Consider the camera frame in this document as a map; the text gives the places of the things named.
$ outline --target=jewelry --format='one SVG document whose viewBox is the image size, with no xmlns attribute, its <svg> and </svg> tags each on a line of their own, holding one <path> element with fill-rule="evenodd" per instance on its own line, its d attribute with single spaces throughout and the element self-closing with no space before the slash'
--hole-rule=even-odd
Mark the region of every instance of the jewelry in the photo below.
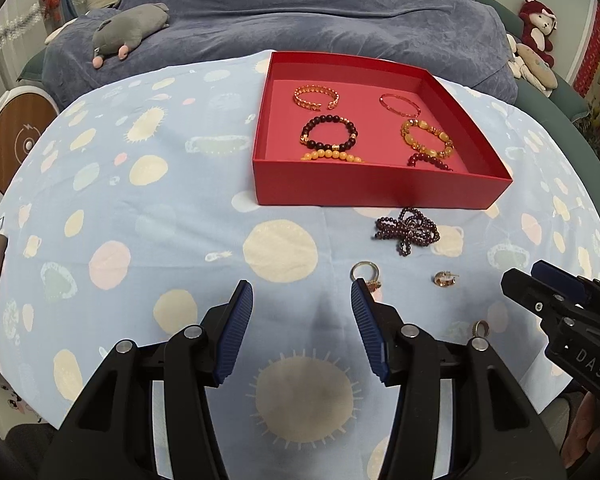
<svg viewBox="0 0 600 480">
<path fill-rule="evenodd" d="M 363 267 L 363 266 L 371 267 L 371 269 L 373 270 L 371 279 L 369 281 L 365 280 L 365 283 L 366 283 L 367 288 L 369 289 L 369 292 L 374 292 L 374 291 L 378 290 L 378 288 L 380 288 L 382 286 L 382 283 L 380 283 L 380 269 L 378 269 L 378 266 L 373 262 L 358 262 L 353 267 L 351 267 L 351 272 L 349 273 L 349 277 L 351 278 L 351 281 L 352 282 L 356 281 L 356 277 L 355 277 L 356 269 L 358 267 Z"/>
<path fill-rule="evenodd" d="M 400 110 L 396 110 L 395 108 L 392 108 L 391 106 L 389 106 L 387 103 L 384 102 L 384 98 L 385 97 L 395 97 L 396 99 L 400 99 L 401 101 L 409 103 L 411 106 L 413 106 L 416 109 L 416 113 L 415 114 L 406 114 L 404 112 L 401 112 Z M 416 103 L 414 103 L 411 99 L 407 99 L 406 97 L 403 97 L 401 95 L 396 95 L 396 94 L 382 94 L 380 96 L 380 104 L 382 106 L 384 106 L 390 112 L 393 112 L 394 114 L 401 115 L 402 117 L 410 117 L 412 119 L 415 119 L 421 113 L 420 107 Z"/>
<path fill-rule="evenodd" d="M 396 250 L 400 256 L 411 254 L 411 244 L 426 247 L 440 240 L 436 225 L 413 207 L 405 207 L 400 211 L 398 219 L 383 216 L 376 220 L 378 232 L 374 238 L 378 240 L 398 240 Z"/>
<path fill-rule="evenodd" d="M 489 337 L 489 323 L 484 320 L 477 321 L 474 323 L 474 326 L 471 328 L 471 333 L 474 337 Z"/>
<path fill-rule="evenodd" d="M 315 140 L 309 140 L 309 133 L 320 123 L 342 123 L 347 127 L 349 132 L 349 139 L 342 144 L 323 144 L 321 142 L 315 142 Z M 316 158 L 339 158 L 340 160 L 346 160 L 347 162 L 363 162 L 358 156 L 348 155 L 346 152 L 356 145 L 356 138 L 358 137 L 358 131 L 355 125 L 337 115 L 321 115 L 314 117 L 307 124 L 305 124 L 300 134 L 300 144 L 304 144 L 310 150 L 314 150 L 311 153 L 305 153 L 301 160 L 315 160 Z"/>
<path fill-rule="evenodd" d="M 338 106 L 338 99 L 340 98 L 338 93 L 335 90 L 332 90 L 331 88 L 327 88 L 326 86 L 320 85 L 305 85 L 301 86 L 300 88 L 296 88 L 296 91 L 294 92 L 294 102 L 298 106 L 306 108 L 307 110 L 320 110 L 322 108 L 322 105 L 320 103 L 311 103 L 300 98 L 300 94 L 307 93 L 318 93 L 328 95 L 331 99 L 333 99 L 333 101 L 331 101 L 327 105 L 327 108 L 329 110 L 333 110 L 336 106 Z"/>
<path fill-rule="evenodd" d="M 425 155 L 424 153 L 414 153 L 409 157 L 409 161 L 407 162 L 407 166 L 415 167 L 416 162 L 419 160 L 423 160 L 424 162 L 428 162 L 429 164 L 433 164 L 435 167 L 440 168 L 445 171 L 453 171 L 448 165 L 442 162 L 441 158 L 437 158 L 431 155 Z"/>
<path fill-rule="evenodd" d="M 451 286 L 456 284 L 456 278 L 458 278 L 457 274 L 452 274 L 448 270 L 441 270 L 440 272 L 436 272 L 433 282 L 437 286 Z"/>
<path fill-rule="evenodd" d="M 437 152 L 436 150 L 431 150 L 417 142 L 409 133 L 409 128 L 411 126 L 417 126 L 420 129 L 427 130 L 430 134 L 439 138 L 445 143 L 444 151 Z M 442 130 L 439 130 L 433 126 L 429 126 L 429 124 L 425 121 L 419 121 L 417 119 L 409 119 L 408 121 L 404 121 L 400 127 L 400 132 L 404 137 L 404 142 L 410 145 L 417 152 L 424 153 L 425 155 L 435 156 L 436 158 L 449 158 L 454 152 L 454 143 L 451 139 L 449 139 L 449 136 Z"/>
</svg>

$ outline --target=pink dot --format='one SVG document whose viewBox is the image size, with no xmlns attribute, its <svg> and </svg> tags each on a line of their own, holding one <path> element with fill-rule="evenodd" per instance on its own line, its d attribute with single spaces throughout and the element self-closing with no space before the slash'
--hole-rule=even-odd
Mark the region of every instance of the pink dot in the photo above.
<svg viewBox="0 0 600 480">
<path fill-rule="evenodd" d="M 116 158 L 113 160 L 113 164 L 119 166 L 126 160 L 126 153 L 119 153 L 116 155 Z"/>
<path fill-rule="evenodd" d="M 109 290 L 125 279 L 130 262 L 131 253 L 127 246 L 110 240 L 93 253 L 89 262 L 89 277 L 93 285 L 102 290 Z"/>
</svg>

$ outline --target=gray blanket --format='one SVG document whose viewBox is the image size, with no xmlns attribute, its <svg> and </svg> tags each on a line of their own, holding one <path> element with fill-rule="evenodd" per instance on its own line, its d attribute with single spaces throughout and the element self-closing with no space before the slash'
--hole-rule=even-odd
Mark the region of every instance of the gray blanket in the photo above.
<svg viewBox="0 0 600 480">
<path fill-rule="evenodd" d="M 128 59 L 91 65 L 91 37 L 120 10 L 163 2 L 170 27 Z M 428 69 L 513 103 L 510 47 L 497 13 L 474 0 L 120 0 L 81 16 L 49 44 L 43 83 L 65 108 L 99 86 L 171 65 L 261 50 L 357 54 Z"/>
</svg>

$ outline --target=ring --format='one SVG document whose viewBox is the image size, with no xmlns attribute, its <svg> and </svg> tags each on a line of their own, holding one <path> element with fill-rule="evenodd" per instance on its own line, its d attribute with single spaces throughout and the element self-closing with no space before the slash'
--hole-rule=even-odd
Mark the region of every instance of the ring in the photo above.
<svg viewBox="0 0 600 480">
<path fill-rule="evenodd" d="M 302 108 L 307 108 L 308 110 L 316 110 L 316 111 L 320 110 L 320 108 L 322 108 L 322 105 L 320 103 L 311 103 L 309 101 L 305 101 L 304 99 L 300 98 L 300 94 L 313 93 L 313 92 L 317 92 L 318 94 L 328 95 L 331 99 L 333 99 L 333 101 L 331 101 L 327 105 L 327 108 L 329 110 L 333 110 L 336 106 L 338 106 L 338 99 L 340 98 L 338 93 L 335 90 L 332 90 L 331 88 L 327 88 L 326 86 L 320 86 L 320 85 L 305 85 L 305 86 L 301 86 L 300 88 L 296 88 L 296 90 L 294 91 L 294 102 L 298 106 L 300 106 Z"/>
<path fill-rule="evenodd" d="M 356 272 L 356 269 L 358 267 L 363 267 L 363 266 L 371 267 L 371 269 L 374 272 L 373 275 L 371 276 L 370 280 L 368 280 L 368 281 L 365 280 L 365 283 L 369 289 L 369 292 L 373 292 L 382 286 L 382 283 L 380 283 L 380 269 L 378 269 L 378 266 L 375 263 L 373 263 L 373 262 L 358 262 L 358 263 L 356 263 L 353 267 L 351 267 L 351 272 L 349 274 L 349 277 L 351 278 L 352 282 L 355 282 L 356 277 L 354 274 Z"/>
<path fill-rule="evenodd" d="M 433 277 L 433 282 L 437 286 L 451 286 L 456 284 L 457 274 L 452 274 L 448 270 L 441 270 Z"/>
<path fill-rule="evenodd" d="M 485 320 L 480 320 L 480 321 L 476 321 L 474 323 L 474 326 L 471 328 L 471 333 L 473 334 L 474 337 L 489 337 L 489 332 L 491 330 L 489 329 L 489 323 L 487 323 Z"/>
<path fill-rule="evenodd" d="M 409 103 L 411 106 L 413 106 L 416 109 L 416 114 L 406 114 L 404 112 L 401 112 L 400 110 L 396 110 L 395 108 L 389 106 L 387 103 L 384 102 L 384 98 L 385 97 L 395 97 L 396 99 L 400 99 L 400 101 L 404 101 L 406 103 Z M 407 117 L 410 119 L 415 119 L 416 117 L 418 117 L 421 113 L 422 110 L 420 110 L 420 107 L 414 103 L 411 99 L 407 99 L 406 97 L 403 97 L 401 95 L 397 95 L 397 94 L 382 94 L 380 96 L 380 104 L 382 106 L 384 106 L 387 110 L 389 110 L 390 112 L 393 112 L 394 114 L 398 114 L 402 117 Z"/>
</svg>

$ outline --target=wooden round panel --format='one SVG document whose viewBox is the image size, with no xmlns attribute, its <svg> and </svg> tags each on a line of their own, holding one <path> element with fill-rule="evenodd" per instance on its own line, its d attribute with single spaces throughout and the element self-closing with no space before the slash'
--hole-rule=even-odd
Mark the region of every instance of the wooden round panel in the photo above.
<svg viewBox="0 0 600 480">
<path fill-rule="evenodd" d="M 0 192 L 4 194 L 13 175 L 27 158 L 40 135 L 56 118 L 49 101 L 26 93 L 13 98 L 0 111 Z"/>
</svg>

